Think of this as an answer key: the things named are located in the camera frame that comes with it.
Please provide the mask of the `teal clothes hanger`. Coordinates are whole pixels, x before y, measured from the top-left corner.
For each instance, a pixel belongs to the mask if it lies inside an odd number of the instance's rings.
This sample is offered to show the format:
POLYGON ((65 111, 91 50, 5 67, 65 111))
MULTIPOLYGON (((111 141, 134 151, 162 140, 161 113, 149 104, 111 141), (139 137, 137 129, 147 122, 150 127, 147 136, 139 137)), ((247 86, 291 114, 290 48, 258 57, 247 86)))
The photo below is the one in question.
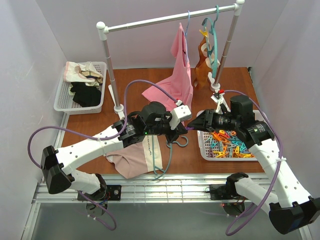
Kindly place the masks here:
POLYGON ((181 139, 184 141, 184 143, 179 142, 178 140, 173 141, 172 143, 165 143, 165 146, 168 150, 168 153, 164 153, 162 148, 161 150, 161 166, 156 163, 155 154, 152 154, 152 162, 153 162, 153 173, 154 173, 154 179, 153 181, 157 181, 164 177, 164 175, 167 173, 173 157, 173 145, 177 145, 180 148, 185 148, 189 144, 189 139, 187 136, 182 136, 181 139))

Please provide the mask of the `mauve underwear white waistband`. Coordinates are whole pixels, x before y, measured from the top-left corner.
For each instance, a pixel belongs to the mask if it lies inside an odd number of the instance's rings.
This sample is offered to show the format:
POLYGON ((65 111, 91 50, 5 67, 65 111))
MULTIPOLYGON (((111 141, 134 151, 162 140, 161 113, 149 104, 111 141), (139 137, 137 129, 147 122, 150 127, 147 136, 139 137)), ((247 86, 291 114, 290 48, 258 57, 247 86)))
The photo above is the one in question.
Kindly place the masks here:
POLYGON ((154 166, 163 168, 161 149, 156 136, 146 136, 142 142, 109 152, 106 159, 126 179, 153 172, 154 166))

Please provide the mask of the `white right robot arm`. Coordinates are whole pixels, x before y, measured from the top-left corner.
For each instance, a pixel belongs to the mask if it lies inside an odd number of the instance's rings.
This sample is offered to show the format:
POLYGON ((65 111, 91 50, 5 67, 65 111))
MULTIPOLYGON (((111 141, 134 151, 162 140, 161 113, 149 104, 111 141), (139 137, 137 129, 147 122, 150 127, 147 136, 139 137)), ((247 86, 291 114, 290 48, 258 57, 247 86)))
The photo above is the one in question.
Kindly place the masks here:
POLYGON ((283 157, 283 146, 270 122, 268 119, 257 120, 254 106, 256 103, 248 96, 235 95, 230 99, 230 110, 222 107, 221 112, 217 113, 214 109, 206 109, 187 126, 208 133, 220 130, 236 133, 271 183, 265 189, 246 173, 238 172, 227 177, 223 190, 229 196, 241 196, 256 205, 248 220, 263 210, 273 227, 285 235, 312 224, 319 217, 320 199, 312 197, 300 184, 283 157))

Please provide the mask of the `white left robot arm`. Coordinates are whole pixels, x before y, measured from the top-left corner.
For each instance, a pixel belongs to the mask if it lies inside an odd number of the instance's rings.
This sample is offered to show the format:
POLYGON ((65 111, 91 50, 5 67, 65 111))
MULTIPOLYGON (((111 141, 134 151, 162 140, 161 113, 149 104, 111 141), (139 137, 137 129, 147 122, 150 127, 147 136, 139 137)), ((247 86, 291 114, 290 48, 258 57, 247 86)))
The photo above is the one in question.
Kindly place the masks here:
POLYGON ((119 120, 104 131, 76 144, 55 149, 43 149, 40 168, 49 194, 59 194, 68 189, 81 191, 96 198, 107 191, 103 177, 98 173, 85 173, 78 167, 110 152, 122 150, 140 143, 145 136, 164 135, 172 143, 188 131, 183 122, 192 117, 187 105, 179 105, 172 111, 157 101, 119 120))

